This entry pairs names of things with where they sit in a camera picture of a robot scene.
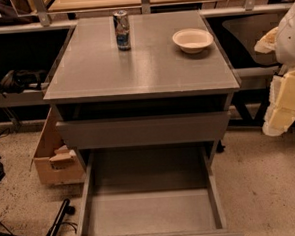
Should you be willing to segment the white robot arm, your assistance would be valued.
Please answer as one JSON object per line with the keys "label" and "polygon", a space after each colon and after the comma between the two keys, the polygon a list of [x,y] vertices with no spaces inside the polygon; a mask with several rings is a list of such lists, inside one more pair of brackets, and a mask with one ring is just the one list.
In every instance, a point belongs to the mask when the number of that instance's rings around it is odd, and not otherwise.
{"label": "white robot arm", "polygon": [[295,3],[279,25],[264,35],[254,47],[260,53],[274,51],[282,65],[273,76],[262,131],[267,136],[280,136],[295,121]]}

